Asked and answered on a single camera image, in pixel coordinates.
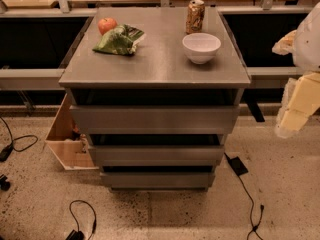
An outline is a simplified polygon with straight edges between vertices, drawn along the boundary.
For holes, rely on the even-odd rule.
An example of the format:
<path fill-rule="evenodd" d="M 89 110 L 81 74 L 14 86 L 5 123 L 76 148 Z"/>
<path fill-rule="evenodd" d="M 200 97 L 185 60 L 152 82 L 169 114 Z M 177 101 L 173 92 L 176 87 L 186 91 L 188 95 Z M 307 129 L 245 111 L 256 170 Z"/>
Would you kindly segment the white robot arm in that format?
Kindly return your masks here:
<path fill-rule="evenodd" d="M 275 133 L 288 138 L 298 133 L 320 108 L 320 3 L 298 28 L 282 37 L 272 48 L 279 55 L 292 54 L 293 63 L 303 71 L 285 85 Z"/>

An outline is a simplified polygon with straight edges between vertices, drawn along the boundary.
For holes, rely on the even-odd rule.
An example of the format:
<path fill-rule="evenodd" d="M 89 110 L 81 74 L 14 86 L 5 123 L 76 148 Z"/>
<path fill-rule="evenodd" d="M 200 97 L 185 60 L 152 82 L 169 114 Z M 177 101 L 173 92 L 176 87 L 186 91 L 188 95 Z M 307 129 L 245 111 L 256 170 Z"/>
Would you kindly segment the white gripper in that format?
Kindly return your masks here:
<path fill-rule="evenodd" d="M 282 37 L 272 47 L 272 52 L 287 55 L 294 52 L 296 30 Z M 290 78 L 284 87 L 281 107 L 276 117 L 275 134 L 289 138 L 306 124 L 309 117 L 320 108 L 320 74 L 309 73 L 299 79 Z"/>

